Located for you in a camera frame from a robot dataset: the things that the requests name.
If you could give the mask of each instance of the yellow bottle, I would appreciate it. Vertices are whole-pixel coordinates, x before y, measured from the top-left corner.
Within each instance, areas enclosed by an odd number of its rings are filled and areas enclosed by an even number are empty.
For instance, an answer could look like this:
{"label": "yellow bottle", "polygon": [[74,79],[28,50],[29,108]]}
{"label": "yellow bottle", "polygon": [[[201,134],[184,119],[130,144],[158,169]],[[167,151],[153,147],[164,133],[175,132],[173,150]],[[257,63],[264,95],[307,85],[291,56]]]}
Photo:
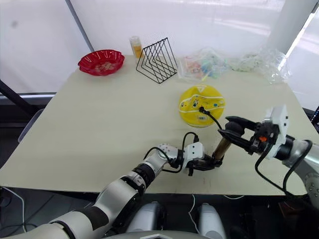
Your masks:
{"label": "yellow bottle", "polygon": [[132,47],[133,54],[135,56],[135,59],[138,61],[140,56],[144,56],[142,52],[142,44],[140,41],[140,38],[138,36],[132,36],[130,38],[130,43]]}

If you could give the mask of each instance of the table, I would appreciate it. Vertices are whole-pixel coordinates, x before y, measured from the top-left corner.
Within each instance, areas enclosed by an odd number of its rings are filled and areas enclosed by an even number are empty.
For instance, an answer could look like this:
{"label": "table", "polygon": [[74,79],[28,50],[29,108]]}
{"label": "table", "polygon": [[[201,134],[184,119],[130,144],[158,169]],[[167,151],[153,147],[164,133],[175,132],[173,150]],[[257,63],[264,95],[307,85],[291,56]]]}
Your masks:
{"label": "table", "polygon": [[[159,85],[137,72],[134,65],[133,58],[127,57],[123,67],[107,77],[76,70],[0,170],[0,184],[99,192],[138,165],[152,146],[165,142],[180,148],[182,137],[191,130],[211,154],[221,139],[217,126],[192,128],[178,114],[179,96],[192,84],[175,75]],[[266,109],[286,104],[288,134],[319,142],[287,84],[271,85],[256,74],[233,71],[205,83],[225,97],[221,125],[227,122],[225,116],[261,121]],[[220,168],[195,171],[193,177],[162,172],[147,192],[282,195],[254,171],[256,158],[232,145]],[[276,159],[261,164],[261,171],[279,184],[287,170]],[[295,174],[288,181],[288,190],[306,192]]]}

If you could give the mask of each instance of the yellow plate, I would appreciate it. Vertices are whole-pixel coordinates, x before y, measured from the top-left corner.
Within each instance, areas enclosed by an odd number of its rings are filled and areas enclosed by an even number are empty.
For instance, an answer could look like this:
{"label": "yellow plate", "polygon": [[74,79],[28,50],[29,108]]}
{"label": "yellow plate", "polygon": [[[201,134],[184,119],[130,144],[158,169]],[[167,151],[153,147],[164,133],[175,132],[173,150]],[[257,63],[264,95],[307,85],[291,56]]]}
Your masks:
{"label": "yellow plate", "polygon": [[196,85],[185,91],[179,99],[179,114],[192,127],[207,127],[214,121],[199,112],[199,107],[210,111],[216,119],[223,114],[225,108],[224,97],[212,86]]}

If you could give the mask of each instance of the clear plastic bag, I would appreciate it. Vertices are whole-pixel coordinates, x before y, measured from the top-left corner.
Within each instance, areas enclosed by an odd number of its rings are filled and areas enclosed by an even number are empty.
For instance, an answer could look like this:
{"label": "clear plastic bag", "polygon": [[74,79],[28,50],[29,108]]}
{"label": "clear plastic bag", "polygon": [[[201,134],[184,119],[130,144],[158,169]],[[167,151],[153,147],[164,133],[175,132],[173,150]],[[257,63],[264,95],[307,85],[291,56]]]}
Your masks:
{"label": "clear plastic bag", "polygon": [[271,84],[286,82],[290,77],[285,54],[270,48],[242,57],[225,57],[212,48],[203,48],[178,58],[178,63],[179,77],[193,82],[217,78],[229,70],[259,73]]}
{"label": "clear plastic bag", "polygon": [[186,80],[199,82],[206,77],[217,78],[227,70],[226,60],[212,48],[203,48],[190,56],[178,58],[178,75]]}
{"label": "clear plastic bag", "polygon": [[259,73],[270,84],[286,82],[290,77],[286,56],[276,49],[262,48],[256,54],[229,58],[228,64],[234,71]]}

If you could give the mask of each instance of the red plastic dish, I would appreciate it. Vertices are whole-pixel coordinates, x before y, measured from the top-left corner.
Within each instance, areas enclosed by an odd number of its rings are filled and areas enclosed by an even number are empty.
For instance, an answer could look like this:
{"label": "red plastic dish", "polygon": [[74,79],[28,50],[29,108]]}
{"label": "red plastic dish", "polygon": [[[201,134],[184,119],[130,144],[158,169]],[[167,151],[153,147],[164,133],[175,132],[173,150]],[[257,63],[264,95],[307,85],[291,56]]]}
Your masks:
{"label": "red plastic dish", "polygon": [[119,51],[100,50],[82,57],[78,66],[80,71],[93,76],[107,76],[119,70],[125,57]]}

